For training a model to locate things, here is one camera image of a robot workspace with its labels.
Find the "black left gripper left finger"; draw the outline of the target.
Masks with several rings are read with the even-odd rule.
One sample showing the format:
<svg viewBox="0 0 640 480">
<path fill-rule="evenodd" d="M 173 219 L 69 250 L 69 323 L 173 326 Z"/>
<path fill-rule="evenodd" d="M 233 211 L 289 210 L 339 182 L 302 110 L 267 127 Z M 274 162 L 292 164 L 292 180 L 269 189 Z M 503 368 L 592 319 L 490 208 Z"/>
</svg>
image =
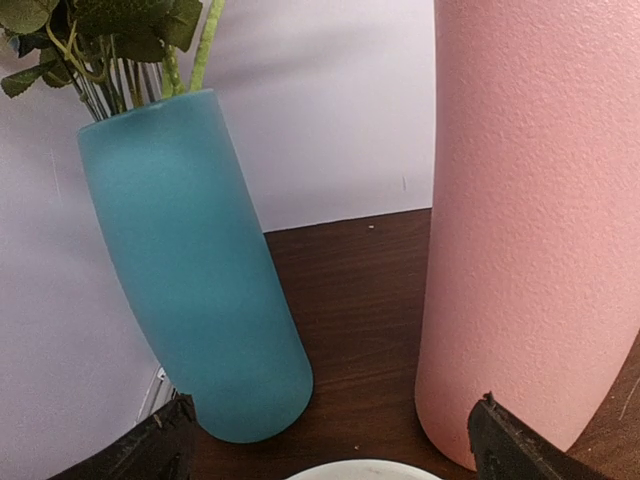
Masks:
<svg viewBox="0 0 640 480">
<path fill-rule="evenodd" d="M 189 479 L 195 455 L 192 397 L 177 395 L 114 443 L 51 480 Z"/>
</svg>

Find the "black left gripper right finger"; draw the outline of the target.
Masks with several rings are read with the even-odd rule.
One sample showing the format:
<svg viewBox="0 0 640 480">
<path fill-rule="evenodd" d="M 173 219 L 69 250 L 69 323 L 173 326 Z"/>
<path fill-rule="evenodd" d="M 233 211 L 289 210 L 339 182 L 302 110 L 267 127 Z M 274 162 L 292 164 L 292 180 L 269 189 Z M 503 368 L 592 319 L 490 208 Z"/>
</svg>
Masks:
<svg viewBox="0 0 640 480">
<path fill-rule="evenodd" d="M 531 429 L 487 393 L 468 417 L 479 480 L 607 480 Z"/>
</svg>

